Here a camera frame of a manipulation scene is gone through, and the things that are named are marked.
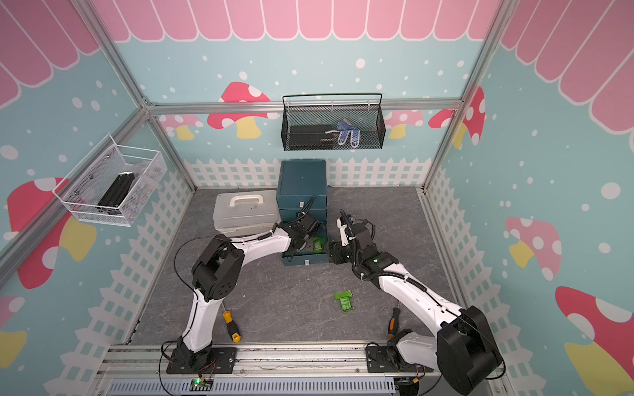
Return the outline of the green cookie pack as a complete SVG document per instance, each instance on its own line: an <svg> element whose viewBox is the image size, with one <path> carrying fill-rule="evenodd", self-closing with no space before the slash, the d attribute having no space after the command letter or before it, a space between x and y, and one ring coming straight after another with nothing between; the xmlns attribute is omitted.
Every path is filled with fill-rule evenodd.
<svg viewBox="0 0 634 396"><path fill-rule="evenodd" d="M351 290L334 293L334 298L340 304L340 308L341 310L343 310L343 312L348 312L354 309L354 307L352 306L353 293L351 292Z"/></svg>
<svg viewBox="0 0 634 396"><path fill-rule="evenodd" d="M325 240L322 238L315 238L313 240L313 250L315 252L323 252L325 248Z"/></svg>

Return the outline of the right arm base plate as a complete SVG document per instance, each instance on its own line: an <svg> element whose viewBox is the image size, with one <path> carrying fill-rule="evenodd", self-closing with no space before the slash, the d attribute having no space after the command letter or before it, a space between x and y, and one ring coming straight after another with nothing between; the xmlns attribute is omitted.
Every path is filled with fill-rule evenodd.
<svg viewBox="0 0 634 396"><path fill-rule="evenodd" d="M407 363L396 349L390 346L368 343L364 351L368 372L370 373L404 372L422 374L434 371L426 366Z"/></svg>

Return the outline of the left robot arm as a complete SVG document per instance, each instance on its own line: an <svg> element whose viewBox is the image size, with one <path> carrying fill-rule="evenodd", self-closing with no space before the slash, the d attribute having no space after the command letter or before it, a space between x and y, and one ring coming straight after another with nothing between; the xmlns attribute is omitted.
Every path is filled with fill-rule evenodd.
<svg viewBox="0 0 634 396"><path fill-rule="evenodd" d="M200 365L211 354L212 330L221 302L237 285L242 267L274 254L296 253L316 235L320 221L302 214L290 223L243 238L217 234L193 264L193 306L188 325L178 338L176 356L188 366Z"/></svg>

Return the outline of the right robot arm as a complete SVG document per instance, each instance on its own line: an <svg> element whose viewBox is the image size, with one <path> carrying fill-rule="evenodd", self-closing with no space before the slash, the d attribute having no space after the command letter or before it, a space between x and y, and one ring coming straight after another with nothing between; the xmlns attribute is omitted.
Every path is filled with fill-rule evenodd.
<svg viewBox="0 0 634 396"><path fill-rule="evenodd" d="M399 329L382 348L394 369L438 371L461 395L505 375L507 365L481 310L443 298L392 254L380 251L374 242L376 228L369 220L340 211L337 227L340 241L331 246L332 262L350 263L359 280L396 298L434 334L434 341L429 342L410 329Z"/></svg>

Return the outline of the green cookie pack front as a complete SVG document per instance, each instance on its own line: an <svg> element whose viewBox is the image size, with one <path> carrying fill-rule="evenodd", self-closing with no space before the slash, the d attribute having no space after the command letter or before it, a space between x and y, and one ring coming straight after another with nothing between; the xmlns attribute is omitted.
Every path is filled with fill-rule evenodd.
<svg viewBox="0 0 634 396"><path fill-rule="evenodd" d="M325 240L322 238L315 238L313 240L313 250L315 252L323 252L325 248Z"/></svg>

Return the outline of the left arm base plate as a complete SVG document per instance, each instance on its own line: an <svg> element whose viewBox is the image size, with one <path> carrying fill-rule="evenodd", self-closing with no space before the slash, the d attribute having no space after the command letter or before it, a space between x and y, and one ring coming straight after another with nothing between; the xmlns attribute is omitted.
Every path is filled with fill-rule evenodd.
<svg viewBox="0 0 634 396"><path fill-rule="evenodd" d="M236 361L235 347L212 347L193 353L185 345L170 356L166 372L169 375L232 374Z"/></svg>

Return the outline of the teal drawer cabinet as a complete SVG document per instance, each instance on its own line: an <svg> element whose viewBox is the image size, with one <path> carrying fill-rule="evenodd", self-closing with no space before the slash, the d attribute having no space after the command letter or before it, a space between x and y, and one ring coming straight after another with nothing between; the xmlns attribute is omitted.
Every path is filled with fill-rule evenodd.
<svg viewBox="0 0 634 396"><path fill-rule="evenodd" d="M282 162L277 185L277 205L283 223L294 221L299 215L310 214L320 221L320 228L307 245L294 257L282 254L286 267L326 263L327 234L327 163L323 159L294 159ZM313 240L325 240L323 252L313 250Z"/></svg>

